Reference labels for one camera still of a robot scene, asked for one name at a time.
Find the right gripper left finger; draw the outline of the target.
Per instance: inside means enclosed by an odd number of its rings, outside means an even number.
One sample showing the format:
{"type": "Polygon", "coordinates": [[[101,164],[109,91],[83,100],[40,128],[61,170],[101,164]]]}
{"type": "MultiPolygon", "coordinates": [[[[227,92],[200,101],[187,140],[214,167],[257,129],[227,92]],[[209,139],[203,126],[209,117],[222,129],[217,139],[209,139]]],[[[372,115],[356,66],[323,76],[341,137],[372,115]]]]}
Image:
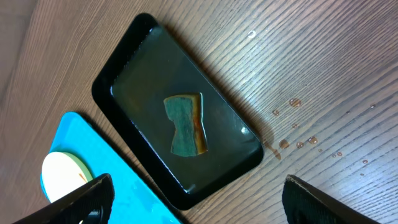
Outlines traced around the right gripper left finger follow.
{"type": "Polygon", "coordinates": [[[107,224],[114,201],[109,174],[102,174],[16,224],[107,224]]]}

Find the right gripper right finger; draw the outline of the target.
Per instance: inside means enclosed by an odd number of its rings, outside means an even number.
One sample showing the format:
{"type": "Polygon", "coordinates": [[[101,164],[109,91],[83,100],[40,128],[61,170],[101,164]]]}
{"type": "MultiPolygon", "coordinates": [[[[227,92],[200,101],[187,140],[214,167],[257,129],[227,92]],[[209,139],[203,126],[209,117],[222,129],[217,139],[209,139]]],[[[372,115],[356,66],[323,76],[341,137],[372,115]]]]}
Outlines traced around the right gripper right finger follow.
{"type": "Polygon", "coordinates": [[[377,224],[295,175],[285,179],[282,204],[288,224],[377,224]]]}

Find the green rimmed plate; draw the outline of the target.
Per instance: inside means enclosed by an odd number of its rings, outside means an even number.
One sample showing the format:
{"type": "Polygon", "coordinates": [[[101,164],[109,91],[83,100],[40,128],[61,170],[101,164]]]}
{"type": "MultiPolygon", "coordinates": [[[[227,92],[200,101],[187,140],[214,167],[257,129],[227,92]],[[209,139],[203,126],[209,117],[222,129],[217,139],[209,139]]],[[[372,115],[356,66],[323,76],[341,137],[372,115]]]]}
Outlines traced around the green rimmed plate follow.
{"type": "Polygon", "coordinates": [[[86,182],[88,183],[89,181],[93,180],[93,176],[91,172],[89,171],[88,167],[85,165],[85,163],[79,159],[77,156],[69,153],[69,152],[63,152],[66,156],[68,156],[78,167],[78,175],[86,182]]]}

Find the white plate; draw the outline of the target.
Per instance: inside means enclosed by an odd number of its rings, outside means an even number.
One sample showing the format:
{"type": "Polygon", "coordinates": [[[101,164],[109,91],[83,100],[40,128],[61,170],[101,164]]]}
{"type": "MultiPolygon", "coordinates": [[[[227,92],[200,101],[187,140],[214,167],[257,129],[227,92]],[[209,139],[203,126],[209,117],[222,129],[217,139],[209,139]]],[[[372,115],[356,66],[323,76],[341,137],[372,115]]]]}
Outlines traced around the white plate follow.
{"type": "Polygon", "coordinates": [[[78,175],[77,165],[63,152],[51,152],[45,157],[41,178],[50,203],[87,184],[78,175]]]}

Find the yellow green sponge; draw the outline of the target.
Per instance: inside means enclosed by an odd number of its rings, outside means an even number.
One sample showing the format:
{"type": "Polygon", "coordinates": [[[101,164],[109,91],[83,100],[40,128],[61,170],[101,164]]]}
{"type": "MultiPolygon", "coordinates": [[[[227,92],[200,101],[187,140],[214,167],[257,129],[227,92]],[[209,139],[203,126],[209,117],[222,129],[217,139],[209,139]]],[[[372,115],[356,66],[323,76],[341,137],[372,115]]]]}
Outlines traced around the yellow green sponge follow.
{"type": "Polygon", "coordinates": [[[174,95],[164,99],[166,115],[175,128],[172,154],[195,157],[208,151],[202,99],[201,93],[174,95]]]}

